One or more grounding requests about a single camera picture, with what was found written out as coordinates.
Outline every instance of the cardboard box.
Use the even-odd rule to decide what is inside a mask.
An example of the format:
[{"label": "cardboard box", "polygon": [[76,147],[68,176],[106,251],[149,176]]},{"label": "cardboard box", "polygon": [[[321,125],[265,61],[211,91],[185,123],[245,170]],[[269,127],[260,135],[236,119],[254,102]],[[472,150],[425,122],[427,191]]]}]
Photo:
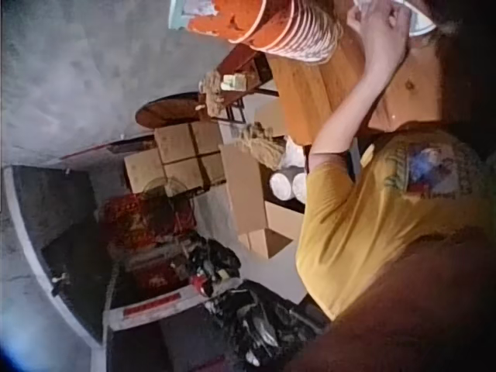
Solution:
[{"label": "cardboard box", "polygon": [[160,151],[160,158],[164,164],[196,155],[188,124],[155,129],[154,135]]},{"label": "cardboard box", "polygon": [[272,128],[274,137],[288,134],[279,99],[274,99],[272,102],[260,106],[255,111],[255,122],[259,122],[264,128]]},{"label": "cardboard box", "polygon": [[291,239],[271,229],[252,231],[239,236],[239,241],[246,248],[263,258],[271,258],[281,252]]},{"label": "cardboard box", "polygon": [[156,180],[165,177],[158,149],[135,153],[124,159],[131,190],[138,194]]},{"label": "cardboard box", "polygon": [[203,186],[203,177],[200,171],[198,159],[179,161],[177,163],[164,165],[167,178],[173,178],[185,187],[185,191],[193,190]]},{"label": "cardboard box", "polygon": [[220,153],[214,153],[212,155],[205,155],[204,157],[201,157],[200,167],[203,167],[205,170],[208,178],[208,184],[218,184],[219,182],[226,180]]},{"label": "cardboard box", "polygon": [[222,135],[217,122],[193,122],[191,129],[198,155],[219,151],[219,145],[222,145]]},{"label": "cardboard box", "polygon": [[266,200],[269,172],[251,155],[234,144],[220,149],[239,241],[271,258],[299,238],[303,214]]}]

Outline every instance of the wooden table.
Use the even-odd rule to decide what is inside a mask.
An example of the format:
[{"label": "wooden table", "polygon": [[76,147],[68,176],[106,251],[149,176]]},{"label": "wooden table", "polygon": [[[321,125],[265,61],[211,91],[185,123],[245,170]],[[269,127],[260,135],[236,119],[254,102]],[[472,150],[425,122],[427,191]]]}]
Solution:
[{"label": "wooden table", "polygon": [[[267,55],[288,132],[300,145],[312,143],[324,121],[363,73],[360,39],[346,26],[346,13],[353,6],[353,0],[336,0],[335,4],[332,0],[321,0],[321,5],[330,12],[334,6],[344,28],[343,38],[328,63],[308,65]],[[443,119],[443,74],[436,50],[435,41],[410,50],[359,134],[373,132],[371,129],[390,132],[409,122],[438,122]]]}]

